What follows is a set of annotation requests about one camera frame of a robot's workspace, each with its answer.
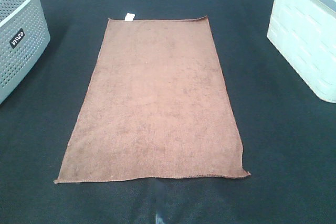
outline black carpet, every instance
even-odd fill
[[[51,42],[0,105],[0,223],[335,223],[336,104],[266,38],[273,0],[41,3]],[[54,185],[107,19],[127,12],[209,17],[250,177]]]

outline white tag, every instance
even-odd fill
[[[132,22],[133,19],[134,19],[134,17],[135,17],[135,14],[127,13],[127,14],[126,14],[126,17],[125,17],[125,21],[127,21],[127,22]]]

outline basket logo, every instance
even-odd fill
[[[20,43],[20,41],[23,39],[24,36],[25,36],[25,32],[21,28],[17,32],[17,34],[9,41],[11,47],[14,49]]]

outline towel label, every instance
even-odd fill
[[[135,14],[133,14],[133,13],[127,13],[126,17],[125,17],[125,21],[132,22],[133,19],[134,19],[134,17],[135,17]]]
[[[20,43],[20,41],[23,39],[24,36],[25,36],[25,32],[21,28],[17,32],[17,34],[9,41],[11,47],[14,49]]]

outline laundry basket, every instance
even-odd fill
[[[274,0],[267,37],[320,99],[336,103],[336,0]]]
[[[0,0],[0,103],[27,75],[49,41],[40,0]]]

